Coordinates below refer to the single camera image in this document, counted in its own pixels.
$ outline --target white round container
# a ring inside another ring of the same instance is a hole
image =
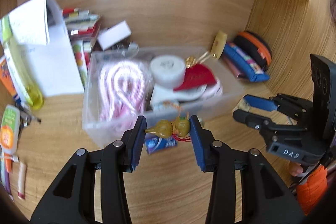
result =
[[[174,89],[184,81],[185,62],[175,55],[160,55],[151,61],[150,70],[156,84]]]

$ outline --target blue pencil case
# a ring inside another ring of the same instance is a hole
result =
[[[234,43],[226,43],[223,54],[245,74],[250,82],[264,82],[269,80],[269,76],[259,65]]]

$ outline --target red envelope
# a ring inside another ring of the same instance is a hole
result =
[[[205,84],[214,85],[216,82],[215,77],[208,67],[202,64],[196,64],[189,69],[185,69],[184,81],[182,85],[174,88],[174,91],[189,90]]]

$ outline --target hand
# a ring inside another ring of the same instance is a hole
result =
[[[301,164],[291,161],[289,163],[289,173],[294,177],[302,174],[303,173],[303,168],[302,168]]]

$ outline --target blue package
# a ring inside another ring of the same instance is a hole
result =
[[[144,143],[149,155],[169,147],[177,146],[177,141],[173,137],[163,139],[155,135],[153,135],[153,137],[146,138]]]
[[[264,82],[269,80],[269,76],[259,65],[234,43],[227,43],[224,47],[223,54],[245,74],[250,82]]]

